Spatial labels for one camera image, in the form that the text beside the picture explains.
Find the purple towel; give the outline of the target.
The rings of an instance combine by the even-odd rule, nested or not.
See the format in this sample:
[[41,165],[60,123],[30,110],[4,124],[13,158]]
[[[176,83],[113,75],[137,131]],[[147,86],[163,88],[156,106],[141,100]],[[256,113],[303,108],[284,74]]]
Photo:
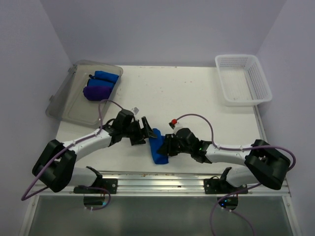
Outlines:
[[108,86],[86,86],[83,89],[83,95],[89,101],[101,101],[108,99],[112,89]]

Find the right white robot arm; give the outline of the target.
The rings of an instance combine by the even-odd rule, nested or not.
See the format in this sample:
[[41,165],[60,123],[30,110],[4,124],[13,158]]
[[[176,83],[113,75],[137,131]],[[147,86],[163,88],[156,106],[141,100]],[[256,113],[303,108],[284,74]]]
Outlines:
[[235,164],[235,168],[228,167],[221,175],[219,187],[225,193],[253,183],[279,190],[290,167],[290,160],[263,140],[245,147],[216,147],[211,141],[198,139],[189,128],[165,135],[157,153],[165,156],[186,153],[199,163]]

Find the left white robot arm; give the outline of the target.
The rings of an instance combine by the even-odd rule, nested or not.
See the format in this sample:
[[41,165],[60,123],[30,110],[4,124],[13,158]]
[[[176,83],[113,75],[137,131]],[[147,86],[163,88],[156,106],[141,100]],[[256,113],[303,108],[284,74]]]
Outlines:
[[132,111],[122,109],[116,118],[101,124],[89,135],[67,142],[50,141],[35,163],[32,174],[55,193],[67,186],[78,186],[97,193],[105,188],[100,172],[92,167],[76,168],[75,163],[99,149],[113,146],[123,138],[128,138],[134,146],[145,144],[147,138],[156,138],[156,134],[146,117],[137,120]]

